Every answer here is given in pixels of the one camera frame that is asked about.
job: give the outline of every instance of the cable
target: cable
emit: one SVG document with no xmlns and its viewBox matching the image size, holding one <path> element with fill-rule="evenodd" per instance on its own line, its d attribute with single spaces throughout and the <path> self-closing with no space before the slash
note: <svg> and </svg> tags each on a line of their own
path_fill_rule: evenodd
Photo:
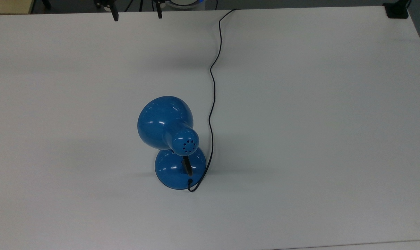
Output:
<svg viewBox="0 0 420 250">
<path fill-rule="evenodd" d="M 129 3 L 128 3 L 128 6 L 127 6 L 127 8 L 125 9 L 125 11 L 124 12 L 127 12 L 127 10 L 129 9 L 129 7 L 130 7 L 130 5 L 132 4 L 132 2 L 133 2 L 134 0 L 131 0 Z M 139 12 L 142 12 L 142 5 L 144 4 L 144 0 L 140 0 L 140 5 L 139 5 Z"/>
<path fill-rule="evenodd" d="M 221 32 L 221 21 L 222 19 L 224 19 L 228 14 L 230 14 L 231 12 L 235 11 L 235 10 L 239 10 L 239 9 L 232 9 L 231 11 L 229 11 L 227 14 L 225 14 L 220 20 L 219 20 L 219 39 L 220 39 L 220 44 L 219 44 L 219 52 L 217 53 L 216 59 L 214 60 L 213 64 L 211 64 L 210 66 L 210 75 L 211 78 L 213 80 L 213 104 L 211 106 L 210 109 L 210 114 L 208 115 L 208 126 L 210 127 L 210 133 L 211 133 L 211 153 L 210 153 L 210 158 L 208 159 L 208 163 L 207 166 L 205 167 L 205 171 L 204 174 L 202 174 L 202 177 L 199 179 L 199 181 L 196 184 L 196 187 L 191 190 L 190 189 L 190 185 L 193 182 L 192 179 L 188 180 L 188 191 L 190 192 L 194 192 L 196 191 L 196 189 L 199 187 L 199 185 L 201 184 L 202 180 L 205 177 L 205 174 L 207 174 L 208 168 L 210 167 L 210 163 L 211 163 L 211 159 L 213 158 L 213 149 L 214 149 L 214 136 L 213 136 L 213 128 L 211 127 L 211 115 L 213 114 L 213 109 L 214 109 L 214 103 L 216 101 L 216 82 L 214 81 L 214 76 L 213 76 L 213 66 L 215 65 L 215 63 L 217 62 L 217 59 L 219 58 L 219 55 L 221 54 L 221 49 L 222 49 L 222 32 Z"/>
<path fill-rule="evenodd" d="M 133 0 L 131 0 L 131 1 L 128 3 L 128 6 L 127 6 L 127 8 L 124 10 L 124 12 L 126 12 L 126 11 L 129 9 L 129 6 L 132 4 L 132 2 L 133 2 Z"/>
<path fill-rule="evenodd" d="M 142 5 L 144 5 L 144 0 L 140 0 L 139 12 L 142 12 Z"/>
</svg>

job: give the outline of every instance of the black metal stand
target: black metal stand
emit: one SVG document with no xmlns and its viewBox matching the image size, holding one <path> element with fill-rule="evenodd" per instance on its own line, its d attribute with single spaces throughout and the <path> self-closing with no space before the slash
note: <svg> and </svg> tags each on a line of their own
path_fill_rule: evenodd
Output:
<svg viewBox="0 0 420 250">
<path fill-rule="evenodd" d="M 407 19 L 409 13 L 407 12 L 407 3 L 409 0 L 399 0 L 396 3 L 384 3 L 388 18 L 393 19 Z"/>
</svg>

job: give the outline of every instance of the table surface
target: table surface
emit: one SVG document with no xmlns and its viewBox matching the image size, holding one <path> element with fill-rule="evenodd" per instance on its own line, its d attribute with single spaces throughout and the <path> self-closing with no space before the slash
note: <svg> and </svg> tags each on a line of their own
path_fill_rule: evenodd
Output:
<svg viewBox="0 0 420 250">
<path fill-rule="evenodd" d="M 0 14 L 29 14 L 34 0 L 0 0 Z"/>
<path fill-rule="evenodd" d="M 235 11 L 195 193 L 137 134 L 182 98 L 208 156 L 227 11 L 0 16 L 0 249 L 420 240 L 420 40 L 383 7 Z"/>
<path fill-rule="evenodd" d="M 300 248 L 301 250 L 420 250 L 420 241 L 339 245 L 336 247 Z"/>
</svg>

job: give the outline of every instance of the black clamp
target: black clamp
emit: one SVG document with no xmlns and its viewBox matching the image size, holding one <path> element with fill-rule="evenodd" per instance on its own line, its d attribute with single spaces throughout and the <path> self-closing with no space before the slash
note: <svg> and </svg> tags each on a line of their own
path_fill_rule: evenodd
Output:
<svg viewBox="0 0 420 250">
<path fill-rule="evenodd" d="M 166 0 L 153 0 L 153 2 L 156 4 L 156 10 L 157 10 L 157 17 L 159 17 L 159 19 L 162 18 L 162 10 L 161 10 L 161 5 L 165 4 Z"/>
<path fill-rule="evenodd" d="M 118 9 L 116 8 L 114 2 L 116 0 L 94 0 L 94 4 L 96 7 L 100 7 L 101 5 L 107 8 L 110 8 L 111 14 L 113 14 L 114 20 L 117 22 L 119 21 L 119 13 Z"/>
</svg>

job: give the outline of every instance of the blue lamp shade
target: blue lamp shade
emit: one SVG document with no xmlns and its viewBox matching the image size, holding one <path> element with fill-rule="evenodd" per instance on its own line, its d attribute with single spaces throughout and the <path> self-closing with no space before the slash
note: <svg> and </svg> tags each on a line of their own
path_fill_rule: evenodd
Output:
<svg viewBox="0 0 420 250">
<path fill-rule="evenodd" d="M 199 136 L 193 130 L 193 115 L 187 104 L 176 97 L 165 96 L 148 103 L 137 120 L 137 131 L 143 142 L 159 149 L 155 169 L 159 180 L 173 189 L 186 189 L 202 177 L 206 160 L 199 149 Z M 183 160 L 189 160 L 192 176 Z"/>
</svg>

